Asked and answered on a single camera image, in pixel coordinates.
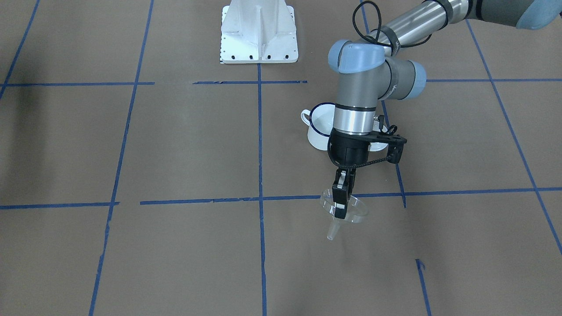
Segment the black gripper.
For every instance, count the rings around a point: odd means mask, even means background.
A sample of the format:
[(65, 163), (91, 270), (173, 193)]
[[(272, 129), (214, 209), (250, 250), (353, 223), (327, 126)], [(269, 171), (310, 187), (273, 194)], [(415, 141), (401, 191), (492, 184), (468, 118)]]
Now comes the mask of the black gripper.
[(335, 203), (334, 216), (345, 219), (357, 169), (368, 165), (369, 147), (371, 143), (332, 129), (328, 138), (328, 156), (331, 162), (339, 167), (332, 184), (332, 196)]

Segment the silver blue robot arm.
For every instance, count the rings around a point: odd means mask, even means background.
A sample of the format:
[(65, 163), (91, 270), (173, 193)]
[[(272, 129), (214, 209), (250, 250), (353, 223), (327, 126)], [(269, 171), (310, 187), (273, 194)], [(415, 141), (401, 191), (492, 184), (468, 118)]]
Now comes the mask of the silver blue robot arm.
[(379, 101), (415, 98), (426, 85), (423, 66), (396, 58), (402, 48), (424, 44), (434, 32), (465, 19), (540, 29), (560, 15), (561, 6), (559, 0), (424, 0), (369, 33), (355, 25), (356, 41), (335, 42), (328, 54), (339, 75), (328, 138), (328, 156), (337, 166), (332, 215), (346, 218), (358, 168), (401, 160), (406, 139), (396, 134), (396, 126), (383, 132), (376, 108)]

